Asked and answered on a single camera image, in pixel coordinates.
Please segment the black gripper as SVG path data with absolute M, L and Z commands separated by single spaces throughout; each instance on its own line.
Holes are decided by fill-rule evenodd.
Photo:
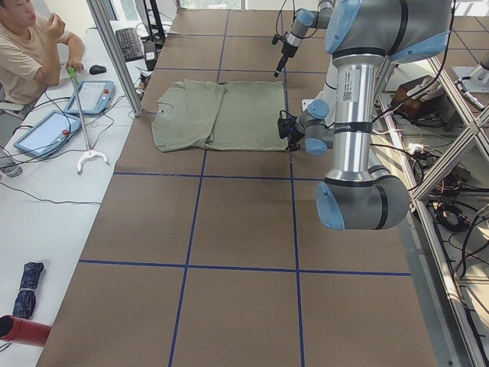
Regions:
M 287 135 L 286 151 L 299 151 L 301 149 L 300 142 L 305 137 L 301 132 L 290 132 Z
M 286 66 L 287 61 L 295 56 L 300 43 L 298 41 L 294 43 L 289 43 L 288 41 L 283 41 L 283 46 L 281 49 L 282 57 L 280 58 L 274 76 L 278 77 L 282 72 L 283 68 Z

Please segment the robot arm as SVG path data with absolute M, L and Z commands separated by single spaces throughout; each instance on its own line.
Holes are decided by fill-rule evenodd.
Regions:
M 316 208 L 329 229 L 389 229 L 401 222 L 410 197 L 401 180 L 371 153 L 374 78 L 384 61 L 434 57 L 449 43 L 450 1 L 321 1 L 300 9 L 290 32 L 276 35 L 284 59 L 293 57 L 311 28 L 323 29 L 332 92 L 323 92 L 298 116 L 281 118 L 278 132 L 291 151 L 332 150 L 334 162 L 316 190 Z
M 275 45 L 281 42 L 283 46 L 281 48 L 282 56 L 274 71 L 274 77 L 278 77 L 286 66 L 287 61 L 294 58 L 302 40 L 306 39 L 309 29 L 326 30 L 328 28 L 335 3 L 336 1 L 319 1 L 316 11 L 299 8 L 294 12 L 290 31 L 285 34 L 278 34 L 278 31 L 276 31 L 272 44 Z

